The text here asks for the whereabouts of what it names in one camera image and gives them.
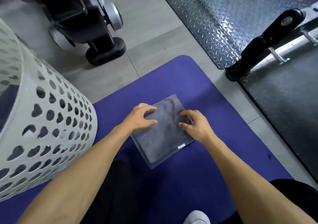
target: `gray towel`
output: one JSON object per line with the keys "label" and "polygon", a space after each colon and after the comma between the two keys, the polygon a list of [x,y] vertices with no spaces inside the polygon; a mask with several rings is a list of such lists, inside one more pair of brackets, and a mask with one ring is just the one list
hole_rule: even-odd
{"label": "gray towel", "polygon": [[152,169],[193,142],[193,138],[178,126],[179,122],[192,122],[188,117],[180,115],[184,107],[177,95],[167,97],[154,106],[158,109],[146,112],[144,117],[147,120],[155,119],[158,123],[131,135],[142,157]]}

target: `purple yoga mat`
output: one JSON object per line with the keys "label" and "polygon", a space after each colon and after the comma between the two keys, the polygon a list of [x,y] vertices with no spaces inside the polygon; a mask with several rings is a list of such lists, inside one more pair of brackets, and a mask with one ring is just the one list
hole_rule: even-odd
{"label": "purple yoga mat", "polygon": [[[134,106],[154,104],[173,94],[185,109],[200,110],[229,148],[268,181],[292,178],[188,56],[169,61],[94,104],[98,117],[95,142],[120,124]],[[129,137],[115,158],[120,159],[131,166],[147,223],[181,224],[193,210],[201,210],[211,223],[219,223],[235,211],[221,173],[198,142],[151,170]],[[14,224],[44,186],[0,202],[1,223]]]}

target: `towel label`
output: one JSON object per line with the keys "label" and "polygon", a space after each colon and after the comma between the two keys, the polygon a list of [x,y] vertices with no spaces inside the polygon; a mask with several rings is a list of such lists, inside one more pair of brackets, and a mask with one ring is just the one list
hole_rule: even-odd
{"label": "towel label", "polygon": [[185,144],[181,144],[178,149],[182,149],[185,146]]}

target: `forearm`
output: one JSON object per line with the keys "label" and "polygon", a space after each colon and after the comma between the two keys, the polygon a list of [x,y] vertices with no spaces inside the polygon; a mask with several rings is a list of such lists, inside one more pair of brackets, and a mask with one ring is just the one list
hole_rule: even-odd
{"label": "forearm", "polygon": [[242,221],[247,223],[316,223],[261,177],[219,138],[204,143],[230,190]]}
{"label": "forearm", "polygon": [[23,213],[18,224],[80,223],[93,202],[129,128],[119,125],[55,177]]}

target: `black pants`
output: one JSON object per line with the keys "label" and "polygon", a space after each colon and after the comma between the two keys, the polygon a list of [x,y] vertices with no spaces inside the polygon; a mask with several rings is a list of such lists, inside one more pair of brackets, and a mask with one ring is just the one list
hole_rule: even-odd
{"label": "black pants", "polygon": [[[318,191],[296,180],[271,181],[280,192],[318,222]],[[134,180],[123,161],[112,163],[81,224],[143,223],[137,208]],[[235,212],[222,224],[243,223]]]}

